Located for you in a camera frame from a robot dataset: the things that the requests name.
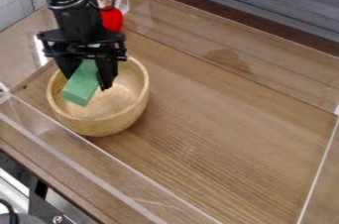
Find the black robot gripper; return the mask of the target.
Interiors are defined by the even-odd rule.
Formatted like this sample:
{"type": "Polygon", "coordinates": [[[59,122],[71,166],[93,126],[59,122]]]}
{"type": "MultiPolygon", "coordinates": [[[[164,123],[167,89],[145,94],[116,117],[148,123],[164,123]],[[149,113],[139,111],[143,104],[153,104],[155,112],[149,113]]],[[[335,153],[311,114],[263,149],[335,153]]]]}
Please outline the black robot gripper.
{"type": "Polygon", "coordinates": [[[56,60],[65,78],[72,77],[83,59],[95,59],[101,91],[112,86],[117,76],[117,60],[127,60],[125,36],[101,23],[104,6],[116,7],[112,3],[100,5],[95,0],[48,0],[57,27],[37,34],[44,55],[56,60]]]}

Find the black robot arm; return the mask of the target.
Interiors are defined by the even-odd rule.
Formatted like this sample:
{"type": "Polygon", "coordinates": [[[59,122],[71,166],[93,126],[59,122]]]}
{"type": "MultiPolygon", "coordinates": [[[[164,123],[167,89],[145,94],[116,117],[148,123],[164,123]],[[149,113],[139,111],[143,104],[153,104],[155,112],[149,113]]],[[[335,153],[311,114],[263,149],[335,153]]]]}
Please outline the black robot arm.
{"type": "Polygon", "coordinates": [[[57,27],[40,32],[43,52],[52,57],[65,78],[71,78],[81,62],[92,59],[96,65],[95,79],[101,90],[107,90],[117,77],[117,63],[127,61],[125,36],[109,30],[101,13],[113,11],[101,8],[96,0],[47,0],[57,27]]]}

